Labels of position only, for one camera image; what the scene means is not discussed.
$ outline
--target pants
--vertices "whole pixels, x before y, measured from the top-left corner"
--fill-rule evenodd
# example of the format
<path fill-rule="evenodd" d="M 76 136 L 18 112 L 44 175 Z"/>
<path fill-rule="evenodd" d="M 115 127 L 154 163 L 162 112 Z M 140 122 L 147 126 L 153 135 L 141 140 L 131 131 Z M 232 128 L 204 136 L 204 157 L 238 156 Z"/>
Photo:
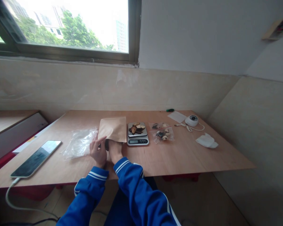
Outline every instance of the pants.
<path fill-rule="evenodd" d="M 153 177 L 145 177 L 144 180 L 150 185 L 153 190 L 157 190 L 157 185 Z M 121 189 L 119 189 L 116 193 L 108 216 L 106 218 L 104 226 L 108 225 L 135 225 L 130 215 L 129 199 Z"/>

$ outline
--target blue sleeve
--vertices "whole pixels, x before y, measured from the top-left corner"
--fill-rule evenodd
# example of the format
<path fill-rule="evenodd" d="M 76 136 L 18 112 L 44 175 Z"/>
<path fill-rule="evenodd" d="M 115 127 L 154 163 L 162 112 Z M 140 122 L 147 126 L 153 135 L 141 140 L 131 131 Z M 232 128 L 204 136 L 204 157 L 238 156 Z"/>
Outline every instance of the blue sleeve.
<path fill-rule="evenodd" d="M 143 179 L 143 168 L 126 157 L 114 170 L 119 187 L 129 199 L 130 213 L 136 225 L 180 225 L 164 193 L 153 191 Z"/>
<path fill-rule="evenodd" d="M 93 167 L 75 186 L 75 199 L 56 225 L 89 225 L 92 211 L 98 205 L 109 171 Z"/>

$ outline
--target phone screen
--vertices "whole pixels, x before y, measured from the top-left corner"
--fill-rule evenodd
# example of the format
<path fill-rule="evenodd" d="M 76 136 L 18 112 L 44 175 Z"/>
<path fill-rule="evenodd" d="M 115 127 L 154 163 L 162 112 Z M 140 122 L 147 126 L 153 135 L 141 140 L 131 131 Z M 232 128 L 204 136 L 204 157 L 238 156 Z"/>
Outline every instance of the phone screen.
<path fill-rule="evenodd" d="M 11 177 L 29 177 L 61 143 L 61 141 L 47 141 L 16 169 Z"/>

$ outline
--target clear plastic bag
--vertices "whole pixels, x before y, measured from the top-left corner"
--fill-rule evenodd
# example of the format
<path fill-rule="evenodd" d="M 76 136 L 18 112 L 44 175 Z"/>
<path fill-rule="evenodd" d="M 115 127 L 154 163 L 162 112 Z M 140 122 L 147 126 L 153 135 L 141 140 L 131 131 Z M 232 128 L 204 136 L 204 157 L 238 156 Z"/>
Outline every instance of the clear plastic bag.
<path fill-rule="evenodd" d="M 97 127 L 89 130 L 76 130 L 72 132 L 72 139 L 68 147 L 63 152 L 65 159 L 74 159 L 89 155 L 89 144 L 97 136 Z"/>
<path fill-rule="evenodd" d="M 161 123 L 151 123 L 149 122 L 150 133 L 154 137 L 154 142 L 156 144 L 165 141 L 173 141 L 174 133 L 172 126 L 169 124 L 161 122 Z"/>

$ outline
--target brown paper bag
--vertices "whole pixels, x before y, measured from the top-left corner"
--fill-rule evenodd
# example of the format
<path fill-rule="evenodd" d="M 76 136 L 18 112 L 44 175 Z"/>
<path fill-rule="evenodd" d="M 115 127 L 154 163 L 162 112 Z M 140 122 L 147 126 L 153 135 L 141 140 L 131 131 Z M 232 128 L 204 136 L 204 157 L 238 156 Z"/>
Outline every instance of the brown paper bag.
<path fill-rule="evenodd" d="M 97 137 L 103 136 L 117 142 L 127 142 L 126 116 L 101 119 Z"/>

